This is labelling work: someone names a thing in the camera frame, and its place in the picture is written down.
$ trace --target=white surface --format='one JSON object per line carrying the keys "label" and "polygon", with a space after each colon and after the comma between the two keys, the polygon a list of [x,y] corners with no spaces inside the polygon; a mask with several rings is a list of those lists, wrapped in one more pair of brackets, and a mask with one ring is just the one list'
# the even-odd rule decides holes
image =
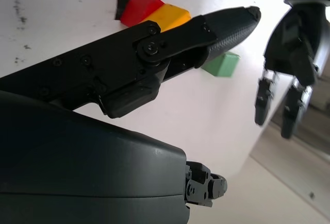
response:
{"label": "white surface", "polygon": [[330,219],[329,161],[302,144],[296,138],[283,139],[278,128],[269,125],[250,156]]}
{"label": "white surface", "polygon": [[307,202],[248,158],[212,208],[191,205],[188,224],[329,224]]}
{"label": "white surface", "polygon": [[[122,29],[113,20],[116,0],[18,1],[19,15],[27,18],[26,24],[15,14],[15,0],[0,0],[0,76]],[[283,0],[163,1],[189,10],[192,16],[237,6],[261,8],[259,26],[233,50],[241,56],[233,77],[215,78],[201,69],[189,71],[164,83],[155,101],[121,119],[110,120],[95,105],[78,112],[180,147],[188,159],[229,177],[243,165],[261,133],[254,124],[254,101],[262,54],[289,7]],[[273,108],[289,81],[289,77],[280,78]]]}

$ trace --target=robotic arm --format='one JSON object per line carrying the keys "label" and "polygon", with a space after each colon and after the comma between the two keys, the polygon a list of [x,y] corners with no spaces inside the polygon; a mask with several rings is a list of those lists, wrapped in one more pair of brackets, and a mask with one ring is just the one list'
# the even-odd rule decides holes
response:
{"label": "robotic arm", "polygon": [[329,56],[330,0],[285,0],[291,10],[277,25],[265,51],[265,69],[255,102],[255,123],[263,125],[275,94],[277,73],[294,77],[283,112],[281,135],[291,138],[308,106],[312,86]]}
{"label": "robotic arm", "polygon": [[156,98],[160,84],[237,44],[257,7],[200,15],[160,33],[147,21],[0,79],[3,224],[185,224],[225,178],[185,153],[72,110],[111,118]]}

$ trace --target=colored block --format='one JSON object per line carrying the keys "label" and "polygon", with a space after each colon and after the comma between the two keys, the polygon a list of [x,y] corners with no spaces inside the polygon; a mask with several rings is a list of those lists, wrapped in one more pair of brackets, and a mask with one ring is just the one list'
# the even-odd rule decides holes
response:
{"label": "colored block", "polygon": [[191,19],[190,13],[182,8],[164,4],[143,21],[157,22],[162,32],[180,26]]}
{"label": "colored block", "polygon": [[162,5],[164,3],[161,0],[129,0],[120,21],[128,27],[132,27],[139,24]]}
{"label": "colored block", "polygon": [[239,56],[234,53],[224,53],[210,62],[205,63],[202,69],[214,76],[230,77],[232,76],[236,65],[239,61]]}

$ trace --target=black plastic casing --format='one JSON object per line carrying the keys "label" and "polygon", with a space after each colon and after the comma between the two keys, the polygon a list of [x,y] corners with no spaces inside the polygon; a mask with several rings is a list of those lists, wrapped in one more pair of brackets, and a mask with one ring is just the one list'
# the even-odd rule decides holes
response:
{"label": "black plastic casing", "polygon": [[187,223],[186,155],[0,91],[0,223]]}

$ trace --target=red block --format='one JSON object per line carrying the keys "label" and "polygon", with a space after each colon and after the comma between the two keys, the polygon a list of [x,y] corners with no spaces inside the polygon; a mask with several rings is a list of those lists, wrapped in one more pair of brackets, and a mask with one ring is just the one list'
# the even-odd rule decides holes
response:
{"label": "red block", "polygon": [[120,21],[128,27],[132,27],[142,22],[163,4],[161,0],[129,0]]}

